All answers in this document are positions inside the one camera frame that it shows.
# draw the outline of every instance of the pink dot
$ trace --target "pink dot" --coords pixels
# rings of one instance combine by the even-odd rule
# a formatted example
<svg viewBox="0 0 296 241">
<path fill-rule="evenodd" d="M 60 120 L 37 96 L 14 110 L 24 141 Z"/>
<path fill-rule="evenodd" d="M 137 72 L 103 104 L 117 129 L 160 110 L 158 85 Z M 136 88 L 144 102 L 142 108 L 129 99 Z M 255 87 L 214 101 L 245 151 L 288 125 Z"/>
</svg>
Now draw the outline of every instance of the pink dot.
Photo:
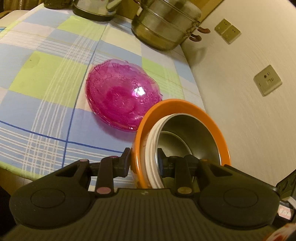
<svg viewBox="0 0 296 241">
<path fill-rule="evenodd" d="M 109 187 L 100 187 L 96 190 L 98 194 L 109 194 L 111 192 L 111 188 Z"/>
</svg>

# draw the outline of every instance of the stainless steel bowl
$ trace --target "stainless steel bowl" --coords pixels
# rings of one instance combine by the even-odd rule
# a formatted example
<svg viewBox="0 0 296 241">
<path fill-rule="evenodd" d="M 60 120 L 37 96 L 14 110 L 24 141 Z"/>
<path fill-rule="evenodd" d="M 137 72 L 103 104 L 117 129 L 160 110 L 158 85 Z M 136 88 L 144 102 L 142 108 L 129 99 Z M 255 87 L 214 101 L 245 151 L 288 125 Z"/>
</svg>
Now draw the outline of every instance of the stainless steel bowl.
<svg viewBox="0 0 296 241">
<path fill-rule="evenodd" d="M 184 157 L 191 154 L 198 159 L 208 159 L 221 165 L 220 154 L 212 134 L 202 122 L 188 114 L 173 114 L 162 124 L 155 148 L 157 167 L 158 148 L 162 148 L 166 156 Z M 192 181 L 194 192 L 198 192 L 195 179 Z M 171 177 L 162 178 L 162 183 L 166 188 L 174 187 L 174 179 Z"/>
</svg>

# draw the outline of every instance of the orange rim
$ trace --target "orange rim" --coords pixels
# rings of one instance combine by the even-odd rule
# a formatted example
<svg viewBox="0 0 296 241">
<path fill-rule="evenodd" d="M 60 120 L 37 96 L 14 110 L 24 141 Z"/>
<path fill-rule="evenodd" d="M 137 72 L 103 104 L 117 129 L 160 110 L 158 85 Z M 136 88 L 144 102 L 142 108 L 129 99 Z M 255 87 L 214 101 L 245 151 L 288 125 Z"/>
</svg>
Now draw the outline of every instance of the orange rim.
<svg viewBox="0 0 296 241">
<path fill-rule="evenodd" d="M 164 100 L 154 105 L 145 114 L 133 143 L 131 170 L 137 175 L 140 188 L 148 188 L 140 163 L 140 143 L 159 119 L 175 113 L 190 114 L 201 121 L 208 128 L 216 142 L 221 158 L 221 165 L 231 165 L 229 151 L 221 131 L 215 122 L 202 109 L 185 100 Z"/>
</svg>

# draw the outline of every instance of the brown handle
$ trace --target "brown handle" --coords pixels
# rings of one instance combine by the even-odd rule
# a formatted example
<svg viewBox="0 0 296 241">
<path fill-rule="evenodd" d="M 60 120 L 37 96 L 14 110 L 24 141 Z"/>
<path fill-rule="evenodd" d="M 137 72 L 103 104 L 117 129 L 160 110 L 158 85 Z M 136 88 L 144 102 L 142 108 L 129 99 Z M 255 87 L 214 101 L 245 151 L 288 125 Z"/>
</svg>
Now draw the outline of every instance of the brown handle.
<svg viewBox="0 0 296 241">
<path fill-rule="evenodd" d="M 202 37 L 199 35 L 191 34 L 189 39 L 194 42 L 199 42 L 202 40 Z"/>
<path fill-rule="evenodd" d="M 202 34 L 209 34 L 211 32 L 211 30 L 209 30 L 208 28 L 202 28 L 202 27 L 198 27 L 197 30 Z"/>
</svg>

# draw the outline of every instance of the table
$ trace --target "table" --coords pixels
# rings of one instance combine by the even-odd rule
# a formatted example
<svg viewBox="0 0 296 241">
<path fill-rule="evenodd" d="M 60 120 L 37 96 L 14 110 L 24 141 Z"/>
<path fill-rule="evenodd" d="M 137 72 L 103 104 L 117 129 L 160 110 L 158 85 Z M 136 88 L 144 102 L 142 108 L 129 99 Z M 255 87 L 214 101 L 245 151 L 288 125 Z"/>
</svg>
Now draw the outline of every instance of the table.
<svg viewBox="0 0 296 241">
<path fill-rule="evenodd" d="M 131 147 L 135 133 L 97 119 L 85 97 L 88 72 L 108 59 L 141 66 L 163 99 L 185 99 L 204 109 L 181 47 L 151 49 L 123 17 L 95 22 L 41 4 L 0 33 L 0 53 L 0 167 L 30 180 Z M 114 185 L 135 187 L 131 174 Z"/>
<path fill-rule="evenodd" d="M 25 15 L 29 10 L 14 10 L 0 19 L 0 31 Z"/>
</svg>

